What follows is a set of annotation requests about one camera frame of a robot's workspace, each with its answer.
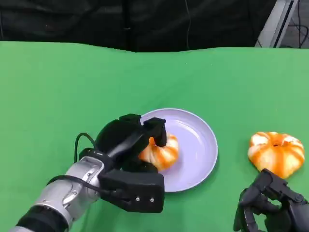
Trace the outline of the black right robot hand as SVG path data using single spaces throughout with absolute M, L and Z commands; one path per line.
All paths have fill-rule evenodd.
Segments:
M 239 197 L 233 230 L 259 232 L 254 216 L 266 216 L 268 232 L 307 232 L 309 202 L 292 191 L 287 181 L 268 169 L 263 169 Z

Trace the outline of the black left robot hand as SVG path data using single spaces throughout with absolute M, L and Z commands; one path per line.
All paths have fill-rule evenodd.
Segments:
M 166 120 L 157 117 L 143 123 L 140 120 L 140 115 L 127 114 L 111 121 L 96 137 L 95 147 L 111 161 L 114 169 L 157 173 L 158 169 L 139 155 L 150 144 L 150 138 L 159 147 L 167 144 Z

